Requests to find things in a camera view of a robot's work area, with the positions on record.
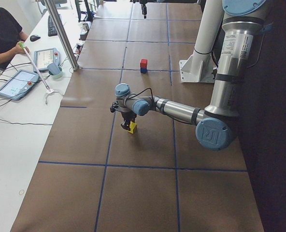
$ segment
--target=metal pole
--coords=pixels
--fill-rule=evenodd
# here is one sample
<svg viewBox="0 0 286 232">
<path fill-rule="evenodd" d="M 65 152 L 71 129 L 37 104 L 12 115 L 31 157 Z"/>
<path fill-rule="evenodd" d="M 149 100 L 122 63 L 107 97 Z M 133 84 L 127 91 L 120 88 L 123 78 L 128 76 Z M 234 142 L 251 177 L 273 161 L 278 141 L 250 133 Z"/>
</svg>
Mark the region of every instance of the metal pole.
<svg viewBox="0 0 286 232">
<path fill-rule="evenodd" d="M 51 91 L 50 86 L 48 86 L 47 82 L 45 81 L 45 79 L 43 78 L 42 74 L 40 73 L 37 65 L 33 62 L 32 58 L 30 57 L 30 55 L 29 55 L 28 51 L 26 50 L 25 46 L 23 45 L 23 43 L 20 42 L 19 45 L 21 46 L 21 48 L 24 49 L 24 52 L 26 53 L 28 59 L 31 61 L 32 66 L 35 68 L 37 74 L 39 75 L 39 77 L 42 80 L 43 84 L 45 85 L 46 89 L 48 91 Z"/>
<path fill-rule="evenodd" d="M 73 68 L 73 71 L 76 71 L 79 68 L 78 63 L 76 62 L 75 56 L 73 54 L 70 42 L 68 40 L 66 31 L 62 25 L 62 22 L 58 16 L 58 12 L 56 9 L 55 4 L 53 3 L 53 0 L 44 0 L 45 6 L 47 8 L 47 10 L 49 11 L 51 18 L 54 22 L 55 28 L 57 30 L 58 33 L 58 37 L 61 41 L 61 44 L 67 54 L 67 57 L 70 61 L 70 64 Z"/>
</svg>

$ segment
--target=computer mouse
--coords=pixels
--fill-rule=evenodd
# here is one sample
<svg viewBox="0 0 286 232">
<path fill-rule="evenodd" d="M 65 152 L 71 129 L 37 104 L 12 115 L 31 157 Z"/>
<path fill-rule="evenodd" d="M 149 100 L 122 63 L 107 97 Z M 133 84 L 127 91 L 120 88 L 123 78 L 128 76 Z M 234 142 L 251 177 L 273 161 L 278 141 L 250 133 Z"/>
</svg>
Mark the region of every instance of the computer mouse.
<svg viewBox="0 0 286 232">
<path fill-rule="evenodd" d="M 41 37 L 39 36 L 39 35 L 31 35 L 30 36 L 30 41 L 32 41 L 32 42 L 34 42 L 34 41 L 36 41 L 36 40 L 38 40 L 38 39 L 40 39 Z"/>
</svg>

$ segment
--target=label sticker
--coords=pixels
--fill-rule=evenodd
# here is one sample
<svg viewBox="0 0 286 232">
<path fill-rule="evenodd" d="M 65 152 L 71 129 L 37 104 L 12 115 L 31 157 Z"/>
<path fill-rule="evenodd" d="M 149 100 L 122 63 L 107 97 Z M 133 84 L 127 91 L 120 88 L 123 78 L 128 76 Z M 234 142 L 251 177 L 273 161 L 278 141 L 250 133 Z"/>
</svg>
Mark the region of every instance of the label sticker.
<svg viewBox="0 0 286 232">
<path fill-rule="evenodd" d="M 225 36 L 221 54 L 237 59 L 248 59 L 253 37 L 248 34 Z"/>
</svg>

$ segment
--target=tablet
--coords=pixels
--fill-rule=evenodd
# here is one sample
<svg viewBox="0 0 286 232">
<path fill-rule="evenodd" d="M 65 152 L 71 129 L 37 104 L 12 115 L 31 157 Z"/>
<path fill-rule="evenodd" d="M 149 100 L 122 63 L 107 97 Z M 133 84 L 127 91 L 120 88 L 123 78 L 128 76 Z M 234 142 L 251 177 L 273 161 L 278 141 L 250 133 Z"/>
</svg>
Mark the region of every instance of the tablet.
<svg viewBox="0 0 286 232">
<path fill-rule="evenodd" d="M 56 48 L 35 51 L 33 62 L 36 64 L 39 71 L 45 72 L 48 70 L 47 66 L 51 63 L 55 63 L 59 66 L 59 52 Z"/>
<path fill-rule="evenodd" d="M 12 100 L 20 100 L 39 80 L 39 75 L 26 70 L 19 70 L 10 80 L 0 88 L 0 96 Z"/>
</svg>

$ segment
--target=yellow block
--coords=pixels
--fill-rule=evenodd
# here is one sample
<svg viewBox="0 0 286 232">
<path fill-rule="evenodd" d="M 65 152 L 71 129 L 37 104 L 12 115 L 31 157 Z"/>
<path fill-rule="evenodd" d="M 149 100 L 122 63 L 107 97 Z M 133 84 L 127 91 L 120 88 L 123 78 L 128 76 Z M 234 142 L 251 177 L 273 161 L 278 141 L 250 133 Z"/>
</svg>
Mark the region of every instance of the yellow block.
<svg viewBox="0 0 286 232">
<path fill-rule="evenodd" d="M 137 131 L 137 124 L 134 122 L 130 122 L 130 130 L 128 130 L 129 133 L 134 134 Z"/>
</svg>

